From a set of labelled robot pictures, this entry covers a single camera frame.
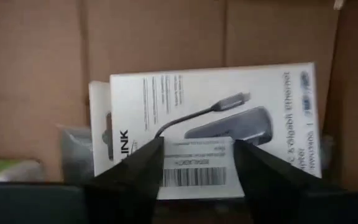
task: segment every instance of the tp-link logo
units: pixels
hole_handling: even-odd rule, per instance
[[[128,153],[129,153],[129,148],[127,146],[128,145],[128,130],[126,130],[124,132],[120,131],[119,133],[121,135],[120,139],[121,139],[121,144],[122,144],[121,145],[121,153],[128,155]]]

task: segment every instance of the barcode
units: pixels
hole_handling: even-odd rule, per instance
[[[164,169],[162,187],[210,186],[226,184],[226,167]]]

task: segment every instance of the barcode label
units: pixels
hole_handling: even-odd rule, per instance
[[[226,167],[164,169],[162,187],[211,186],[226,184]]]

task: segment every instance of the white sticker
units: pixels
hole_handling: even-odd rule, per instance
[[[166,138],[158,199],[243,197],[232,144],[229,137]]]

